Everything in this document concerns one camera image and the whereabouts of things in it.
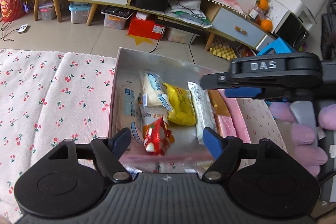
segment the tiled floor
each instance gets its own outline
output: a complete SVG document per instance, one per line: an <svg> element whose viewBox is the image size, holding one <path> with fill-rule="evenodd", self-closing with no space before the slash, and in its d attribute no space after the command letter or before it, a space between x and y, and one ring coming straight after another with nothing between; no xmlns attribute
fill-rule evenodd
<svg viewBox="0 0 336 224"><path fill-rule="evenodd" d="M86 26L85 24L71 24L70 14L66 11L62 11L64 20L62 23L58 23L57 20L34 22L33 15L28 14L12 22L4 34L23 24L30 25L28 31L23 34L18 34L17 31L12 32L5 39L13 39L14 42L0 40L0 48L82 52L109 57L116 57L119 47L145 52L150 52L155 48L157 41L154 40L153 45L143 42L136 46L134 39L126 36L127 30L104 27L104 18L100 16L96 15L92 25ZM204 38L197 38L191 45L195 63L218 71L227 71L229 62L206 52L204 46ZM193 62L189 45L181 43L160 41L154 54Z"/></svg>

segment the red container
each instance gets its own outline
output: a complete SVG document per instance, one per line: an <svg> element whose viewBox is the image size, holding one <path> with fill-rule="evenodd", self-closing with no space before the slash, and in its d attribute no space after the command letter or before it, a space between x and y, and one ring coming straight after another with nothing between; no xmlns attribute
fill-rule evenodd
<svg viewBox="0 0 336 224"><path fill-rule="evenodd" d="M138 19L136 15L131 18L128 34L136 35L138 37L147 37L150 39L161 39L165 32L163 25L155 23L152 19Z"/></svg>
<svg viewBox="0 0 336 224"><path fill-rule="evenodd" d="M22 0L0 0L0 4L4 22L14 21L25 13Z"/></svg>

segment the gloved hand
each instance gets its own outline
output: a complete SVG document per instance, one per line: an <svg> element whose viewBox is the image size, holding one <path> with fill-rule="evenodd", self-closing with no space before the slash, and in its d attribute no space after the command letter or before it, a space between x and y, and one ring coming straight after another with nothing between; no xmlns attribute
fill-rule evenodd
<svg viewBox="0 0 336 224"><path fill-rule="evenodd" d="M295 145L294 159L313 176L317 176L320 166L327 162L328 155L322 148L311 145L316 138L315 132L306 125L297 124L289 106L290 103L272 103L269 109L275 118L293 123L291 137ZM336 130L336 104L323 108L318 122L324 129Z"/></svg>

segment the drawer handle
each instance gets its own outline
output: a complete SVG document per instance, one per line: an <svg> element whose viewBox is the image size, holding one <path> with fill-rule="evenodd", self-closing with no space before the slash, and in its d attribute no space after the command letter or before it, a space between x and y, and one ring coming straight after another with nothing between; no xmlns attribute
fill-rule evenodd
<svg viewBox="0 0 336 224"><path fill-rule="evenodd" d="M236 30L237 32L242 33L243 35L247 35L247 31L244 31L242 28L239 28L238 26L235 27L235 30Z"/></svg>

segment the orange fruit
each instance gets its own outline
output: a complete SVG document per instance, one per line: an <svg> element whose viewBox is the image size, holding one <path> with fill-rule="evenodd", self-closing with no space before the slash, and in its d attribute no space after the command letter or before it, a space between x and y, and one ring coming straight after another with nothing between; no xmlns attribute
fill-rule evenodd
<svg viewBox="0 0 336 224"><path fill-rule="evenodd" d="M256 1L256 5L258 5L258 7L261 10L267 10L268 9L268 1L267 0L257 0Z"/></svg>
<svg viewBox="0 0 336 224"><path fill-rule="evenodd" d="M273 23L269 19L262 20L260 26L265 32L270 32L273 29Z"/></svg>

